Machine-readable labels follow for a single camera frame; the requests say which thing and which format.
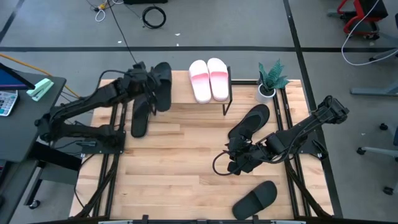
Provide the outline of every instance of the green plant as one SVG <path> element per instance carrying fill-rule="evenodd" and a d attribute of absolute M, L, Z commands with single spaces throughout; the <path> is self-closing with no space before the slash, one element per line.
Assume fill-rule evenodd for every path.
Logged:
<path fill-rule="evenodd" d="M 286 80 L 287 76 L 280 77 L 280 74 L 282 73 L 284 67 L 285 65 L 281 65 L 279 59 L 278 61 L 276 61 L 275 65 L 272 67 L 269 73 L 266 73 L 262 63 L 259 63 L 259 84 L 263 85 L 266 92 L 272 91 L 273 89 L 285 88 L 285 86 L 289 83 L 289 81 Z"/>

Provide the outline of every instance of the black slipper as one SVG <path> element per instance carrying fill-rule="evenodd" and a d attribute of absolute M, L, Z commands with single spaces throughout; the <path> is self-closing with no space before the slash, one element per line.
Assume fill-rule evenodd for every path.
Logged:
<path fill-rule="evenodd" d="M 277 189 L 273 182 L 265 181 L 250 191 L 232 207 L 237 220 L 245 220 L 274 203 Z"/>
<path fill-rule="evenodd" d="M 132 106 L 131 135 L 135 138 L 144 137 L 147 132 L 150 107 L 145 96 L 139 96 Z"/>
<path fill-rule="evenodd" d="M 156 110 L 164 112 L 170 109 L 172 104 L 172 68 L 169 63 L 162 62 L 154 68 L 155 76 L 160 80 L 160 87 L 156 88 Z"/>
<path fill-rule="evenodd" d="M 251 134 L 260 130 L 264 125 L 266 125 L 269 119 L 269 109 L 266 105 L 257 105 L 247 113 L 247 115 L 242 119 L 239 124 L 237 124 L 229 133 L 228 138 L 239 137 L 239 130 L 244 127 Z"/>

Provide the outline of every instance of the pink and white slide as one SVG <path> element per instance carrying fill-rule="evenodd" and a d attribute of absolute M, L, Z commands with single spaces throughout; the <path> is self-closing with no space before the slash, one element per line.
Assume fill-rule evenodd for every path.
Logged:
<path fill-rule="evenodd" d="M 196 101 L 198 103 L 210 102 L 211 91 L 206 62 L 203 60 L 194 61 L 189 67 L 189 75 Z"/>
<path fill-rule="evenodd" d="M 209 69 L 213 98 L 218 101 L 226 100 L 229 97 L 226 65 L 218 58 L 211 58 L 207 61 L 207 68 Z"/>

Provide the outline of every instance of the floor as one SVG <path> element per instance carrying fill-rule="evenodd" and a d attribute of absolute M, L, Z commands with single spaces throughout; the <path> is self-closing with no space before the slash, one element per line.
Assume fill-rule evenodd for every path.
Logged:
<path fill-rule="evenodd" d="M 298 42 L 290 31 L 287 3 L 303 58 L 297 57 L 295 51 L 294 43 L 297 47 Z M 303 79 L 307 94 L 312 90 L 317 103 L 327 95 L 339 99 L 350 109 L 349 119 L 340 125 L 324 125 L 323 131 L 343 215 L 396 221 L 397 195 L 387 196 L 381 189 L 398 180 L 398 163 L 378 154 L 359 156 L 356 149 L 392 148 L 391 136 L 380 131 L 378 125 L 396 123 L 398 104 L 395 98 L 353 96 L 349 89 L 386 86 L 395 80 L 398 63 L 391 58 L 353 67 L 343 60 L 339 53 L 345 41 L 343 22 L 325 15 L 339 3 L 340 0 L 252 0 L 245 4 L 239 0 L 170 0 L 159 5 L 167 14 L 167 22 L 157 30 L 143 27 L 142 21 L 124 5 L 114 6 L 113 11 L 135 58 L 147 66 L 166 61 L 174 70 L 186 70 L 198 58 L 219 57 L 231 66 L 233 78 L 257 78 L 258 62 L 269 68 L 281 59 L 286 65 L 284 75 Z M 398 37 L 394 24 L 398 2 L 384 3 L 390 16 L 379 27 L 382 32 Z M 134 5 L 130 9 L 141 14 L 147 6 Z M 155 23 L 159 17 L 151 13 L 148 19 Z M 0 33 L 1 53 L 67 78 L 67 84 L 83 96 L 93 91 L 103 70 L 127 70 L 133 64 L 111 11 L 106 10 L 103 22 L 95 22 L 95 13 L 85 1 L 2 0 L 0 27 L 4 27 Z M 352 52 L 346 54 L 347 58 L 358 63 L 366 62 L 374 54 L 367 52 L 394 44 L 383 38 L 365 41 L 354 37 L 347 47 Z M 3 58 L 0 62 L 31 71 Z M 84 114 L 77 119 L 89 124 L 90 118 L 90 114 Z M 64 219 L 72 195 L 71 185 L 44 182 L 37 196 L 42 201 L 40 208 L 29 210 L 20 206 L 12 223 Z"/>

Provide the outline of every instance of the office chair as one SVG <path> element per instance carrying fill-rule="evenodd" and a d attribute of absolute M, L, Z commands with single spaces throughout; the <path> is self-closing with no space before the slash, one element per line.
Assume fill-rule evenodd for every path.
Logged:
<path fill-rule="evenodd" d="M 397 24 L 397 29 L 398 29 L 398 14 L 396 14 L 396 24 Z M 388 50 L 383 53 L 379 53 L 371 58 L 369 58 L 369 61 L 374 61 L 383 57 L 386 57 L 398 50 L 398 38 L 397 37 L 392 37 L 387 34 L 380 33 L 380 36 L 390 40 L 396 48 Z M 351 89 L 351 94 L 353 95 L 367 95 L 367 96 L 398 96 L 398 81 L 390 84 L 386 88 L 352 88 Z"/>
<path fill-rule="evenodd" d="M 380 124 L 380 129 L 383 131 L 387 131 L 389 130 L 390 133 L 393 135 L 394 140 L 393 140 L 393 145 L 398 146 L 398 127 L 391 129 L 388 128 L 388 125 L 382 123 Z M 376 148 L 376 147 L 359 147 L 356 152 L 359 155 L 365 155 L 365 152 L 375 152 L 375 153 L 380 153 L 380 154 L 384 154 L 384 155 L 388 155 L 388 156 L 393 156 L 395 157 L 396 162 L 398 162 L 398 150 L 394 150 L 394 149 L 380 149 L 380 148 Z M 398 190 L 398 181 L 395 185 L 394 188 L 392 187 L 384 187 L 383 192 L 385 194 L 388 195 L 393 195 L 394 191 Z"/>

